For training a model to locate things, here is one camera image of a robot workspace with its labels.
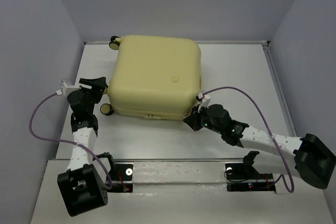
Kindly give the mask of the yellow hard-shell suitcase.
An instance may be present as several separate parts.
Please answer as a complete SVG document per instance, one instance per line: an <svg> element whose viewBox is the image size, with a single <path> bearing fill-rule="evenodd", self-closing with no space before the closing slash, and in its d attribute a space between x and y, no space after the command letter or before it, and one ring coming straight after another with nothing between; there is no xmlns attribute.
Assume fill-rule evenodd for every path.
<svg viewBox="0 0 336 224"><path fill-rule="evenodd" d="M202 88L201 49L186 38L112 36L118 52L106 95L104 115L182 120Z"/></svg>

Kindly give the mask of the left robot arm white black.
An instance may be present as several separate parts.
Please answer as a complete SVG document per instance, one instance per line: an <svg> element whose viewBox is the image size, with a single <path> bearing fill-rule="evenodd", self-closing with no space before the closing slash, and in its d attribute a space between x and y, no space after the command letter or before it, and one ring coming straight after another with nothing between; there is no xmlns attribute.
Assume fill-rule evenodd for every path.
<svg viewBox="0 0 336 224"><path fill-rule="evenodd" d="M98 138L98 119L94 107L104 95L106 78L79 80L79 85L61 83L58 95L64 95L72 110L70 126L73 145L70 162L57 184L71 217L103 207L108 203L108 190L113 187L116 166L109 153L96 155L94 144Z"/></svg>

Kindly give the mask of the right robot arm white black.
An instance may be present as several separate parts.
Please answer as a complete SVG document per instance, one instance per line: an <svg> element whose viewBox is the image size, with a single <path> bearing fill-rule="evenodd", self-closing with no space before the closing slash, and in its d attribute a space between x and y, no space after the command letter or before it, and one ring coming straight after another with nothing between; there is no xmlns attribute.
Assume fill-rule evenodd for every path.
<svg viewBox="0 0 336 224"><path fill-rule="evenodd" d="M307 133L304 137L272 135L233 120L220 104L197 105L183 121L193 131L206 128L218 133L231 146L279 156L285 162L285 171L315 188L327 189L329 185L335 169L335 155L313 134Z"/></svg>

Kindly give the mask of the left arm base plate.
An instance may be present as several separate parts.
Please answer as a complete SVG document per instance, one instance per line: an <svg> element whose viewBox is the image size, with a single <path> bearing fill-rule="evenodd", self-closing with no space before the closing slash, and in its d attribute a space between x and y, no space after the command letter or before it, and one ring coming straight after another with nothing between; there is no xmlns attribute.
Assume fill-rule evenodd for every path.
<svg viewBox="0 0 336 224"><path fill-rule="evenodd" d="M132 193L133 192L133 163L116 162L116 172L109 171L112 179L112 188L109 193Z"/></svg>

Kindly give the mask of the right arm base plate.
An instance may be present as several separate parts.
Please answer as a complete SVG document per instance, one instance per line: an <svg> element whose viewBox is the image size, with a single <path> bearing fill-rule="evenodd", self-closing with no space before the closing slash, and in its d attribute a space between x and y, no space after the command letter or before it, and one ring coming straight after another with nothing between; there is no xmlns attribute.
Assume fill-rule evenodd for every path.
<svg viewBox="0 0 336 224"><path fill-rule="evenodd" d="M259 173L252 166L243 163L226 164L224 177L228 192L276 192L273 174Z"/></svg>

